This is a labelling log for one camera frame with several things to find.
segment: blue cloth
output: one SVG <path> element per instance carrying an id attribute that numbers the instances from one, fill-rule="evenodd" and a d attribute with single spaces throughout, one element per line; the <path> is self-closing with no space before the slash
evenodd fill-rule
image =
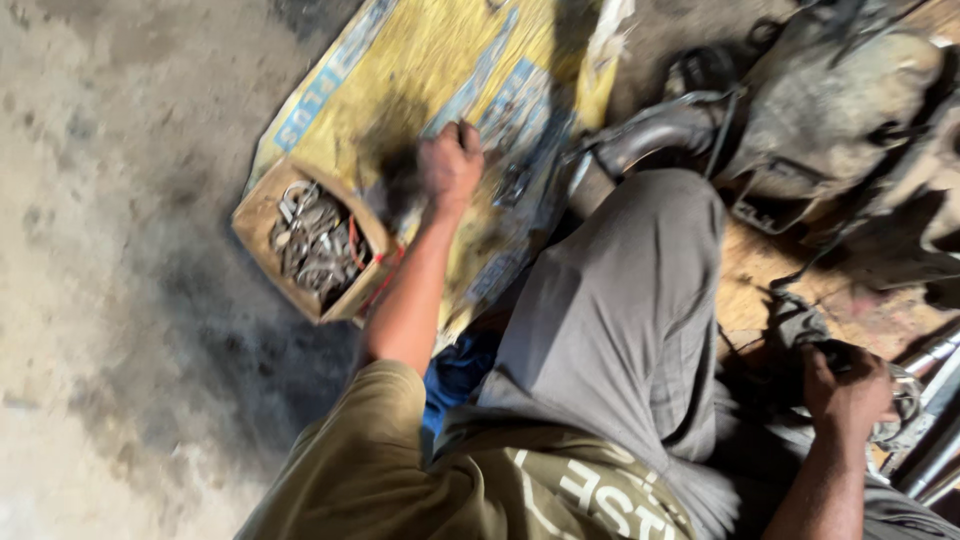
<path id="1" fill-rule="evenodd" d="M 430 360 L 423 375 L 426 405 L 423 427 L 436 438 L 446 412 L 467 401 L 470 392 L 493 368 L 500 334 L 494 331 L 463 333 L 452 345 Z"/>

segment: box of metal parts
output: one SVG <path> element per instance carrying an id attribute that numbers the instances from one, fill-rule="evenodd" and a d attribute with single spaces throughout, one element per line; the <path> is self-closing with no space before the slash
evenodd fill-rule
<path id="1" fill-rule="evenodd" d="M 277 162 L 233 213 L 260 268 L 313 324 L 353 320 L 383 288 L 397 245 L 339 179 L 309 163 Z"/>

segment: grey pants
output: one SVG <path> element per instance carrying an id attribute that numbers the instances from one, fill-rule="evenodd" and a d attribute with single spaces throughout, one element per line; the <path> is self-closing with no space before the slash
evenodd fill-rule
<path id="1" fill-rule="evenodd" d="M 724 215 L 690 171 L 618 187 L 540 255 L 477 404 L 611 440 L 666 479 L 700 538 L 757 538 L 811 441 L 745 420 L 714 380 Z M 960 538 L 899 492 L 865 490 L 865 538 Z"/>

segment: concrete floor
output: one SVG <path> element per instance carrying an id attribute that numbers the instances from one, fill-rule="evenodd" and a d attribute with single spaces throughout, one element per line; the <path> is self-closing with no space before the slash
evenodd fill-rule
<path id="1" fill-rule="evenodd" d="M 256 140 L 356 0 L 4 0 L 0 540 L 230 537 L 356 337 L 228 227 Z M 787 0 L 637 0 L 611 117 Z"/>

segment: t-shirt sleeve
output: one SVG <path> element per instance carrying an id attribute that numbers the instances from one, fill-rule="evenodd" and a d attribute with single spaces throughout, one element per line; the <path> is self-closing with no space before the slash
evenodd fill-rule
<path id="1" fill-rule="evenodd" d="M 421 482 L 425 391 L 417 372 L 378 360 L 360 370 L 333 410 L 298 438 L 276 483 L 237 538 L 293 536 L 318 508 Z"/>

